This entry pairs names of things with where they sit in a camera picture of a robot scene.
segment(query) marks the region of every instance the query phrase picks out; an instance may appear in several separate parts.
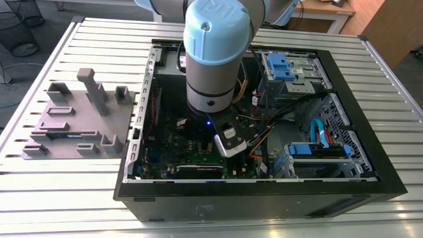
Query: aluminum table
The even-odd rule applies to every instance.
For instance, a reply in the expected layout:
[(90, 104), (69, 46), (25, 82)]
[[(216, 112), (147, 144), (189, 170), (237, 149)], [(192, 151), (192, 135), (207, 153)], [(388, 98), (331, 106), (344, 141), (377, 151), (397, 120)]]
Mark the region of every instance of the aluminum table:
[(89, 67), (105, 90), (124, 85), (139, 92), (152, 38), (180, 40), (183, 29), (94, 18), (70, 23), (0, 136), (0, 237), (421, 237), (423, 112), (373, 47), (356, 36), (260, 30), (253, 44), (331, 51), (407, 186), (408, 193), (391, 201), (329, 219), (140, 223), (112, 199), (119, 158), (21, 159), (50, 82), (82, 89), (76, 72)]

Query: gray floor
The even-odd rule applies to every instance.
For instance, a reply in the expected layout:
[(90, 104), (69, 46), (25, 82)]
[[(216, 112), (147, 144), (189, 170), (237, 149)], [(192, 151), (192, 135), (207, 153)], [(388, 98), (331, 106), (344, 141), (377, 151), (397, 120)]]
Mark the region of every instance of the gray floor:
[[(139, 7), (65, 3), (65, 10), (60, 12), (56, 11), (54, 4), (50, 1), (40, 0), (37, 1), (37, 4), (45, 18), (44, 25), (32, 29), (32, 33), (40, 45), (40, 50), (29, 57), (16, 58), (8, 53), (2, 46), (0, 46), (0, 62), (4, 66), (22, 62), (44, 63), (66, 29), (70, 19), (76, 15), (124, 20), (152, 20), (151, 13)], [(9, 11), (9, 9), (0, 0), (0, 12), (4, 11)], [(0, 107), (20, 102), (30, 87), (33, 79), (37, 76), (38, 70), (40, 69), (34, 66), (20, 66), (8, 70), (16, 83), (10, 87), (0, 84)], [(412, 55), (408, 55), (395, 69), (395, 74), (421, 106), (423, 58), (415, 59)], [(5, 126), (14, 109), (16, 107), (0, 109), (0, 127)]]

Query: cable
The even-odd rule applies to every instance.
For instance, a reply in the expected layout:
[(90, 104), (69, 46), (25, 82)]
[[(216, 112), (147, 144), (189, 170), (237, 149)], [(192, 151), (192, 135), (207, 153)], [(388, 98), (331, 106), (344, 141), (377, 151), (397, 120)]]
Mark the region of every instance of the cable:
[(20, 102), (18, 102), (18, 103), (14, 103), (14, 104), (12, 104), (12, 105), (1, 106), (0, 109), (13, 107), (13, 106), (16, 106), (16, 105), (18, 105), (18, 104), (20, 104)]
[(256, 151), (256, 149), (259, 148), (260, 144), (263, 143), (264, 139), (269, 136), (271, 134), (271, 130), (269, 132), (261, 137), (259, 143), (256, 144), (256, 146), (253, 147), (253, 149), (251, 150), (248, 156), (252, 156), (252, 153)]
[(2, 74), (2, 81), (4, 81), (4, 85), (6, 87), (12, 86), (12, 84), (14, 83), (14, 80), (10, 79), (9, 82), (5, 81), (5, 71), (4, 71), (4, 67), (2, 67), (2, 63), (0, 62), (0, 67), (1, 67), (1, 74)]
[(237, 96), (236, 98), (232, 100), (232, 103), (237, 103), (241, 99), (243, 99), (243, 96), (244, 96), (244, 93), (245, 93), (245, 89), (247, 89), (247, 85), (248, 85), (248, 76), (247, 76), (247, 69), (245, 69), (245, 65), (244, 65), (244, 62), (241, 60), (240, 62), (240, 66), (243, 68), (243, 73), (244, 73), (244, 82), (243, 84), (240, 85), (240, 90), (239, 90), (239, 93), (237, 93)]
[(180, 41), (180, 44), (177, 46), (177, 51), (176, 51), (176, 67), (181, 73), (187, 73), (187, 68), (180, 66), (180, 52), (183, 47), (184, 47), (184, 41)]
[(271, 117), (271, 119), (268, 120), (268, 122), (271, 123), (276, 118), (283, 117), (285, 114), (288, 114), (292, 110), (289, 110), (295, 105), (315, 99), (315, 98), (321, 98), (323, 96), (325, 96), (328, 94), (328, 92), (323, 92), (323, 93), (316, 93), (312, 95), (307, 95), (301, 98), (299, 98), (297, 100), (295, 100), (292, 103), (289, 103), (287, 106), (284, 106)]
[(249, 45), (249, 51), (252, 53), (253, 59), (256, 60), (256, 64), (259, 66), (260, 74), (261, 74), (261, 77), (263, 77), (261, 80), (264, 81), (263, 82), (263, 84), (264, 84), (263, 95), (265, 97), (265, 108), (264, 108), (264, 114), (261, 116), (260, 124), (257, 126), (257, 128), (261, 128), (264, 126), (264, 123), (265, 123), (264, 121), (265, 121), (265, 117), (267, 117), (268, 110), (269, 110), (269, 103), (268, 103), (269, 99), (268, 99), (268, 94), (267, 94), (267, 92), (268, 92), (268, 89), (267, 89), (267, 77), (264, 75), (264, 69), (263, 69), (263, 66), (261, 66), (261, 63), (260, 63), (260, 60), (259, 60), (259, 56), (257, 56), (256, 51), (253, 50), (253, 47), (251, 45)]
[(14, 83), (14, 80), (12, 79), (10, 82), (6, 82), (6, 81), (5, 81), (5, 71), (4, 71), (4, 70), (8, 69), (8, 68), (13, 68), (13, 67), (16, 67), (16, 66), (20, 66), (20, 65), (29, 65), (29, 66), (37, 65), (37, 66), (44, 66), (44, 65), (40, 64), (40, 63), (17, 63), (17, 64), (12, 64), (12, 65), (4, 67), (2, 64), (1, 64), (1, 62), (0, 62), (1, 73), (2, 73), (2, 81), (4, 81), (4, 85), (5, 85), (6, 87), (9, 87), (9, 86)]
[(248, 118), (249, 120), (260, 120), (260, 118), (252, 118), (249, 116), (245, 116), (243, 114), (235, 114), (237, 117), (241, 117), (241, 118)]
[(303, 4), (301, 0), (299, 0), (299, 4), (300, 4), (300, 7), (301, 7), (300, 13), (299, 13), (299, 18), (296, 19), (295, 27), (292, 27), (291, 30), (295, 30), (299, 27), (299, 25), (300, 25), (300, 23), (303, 21), (303, 17), (304, 17), (304, 4)]

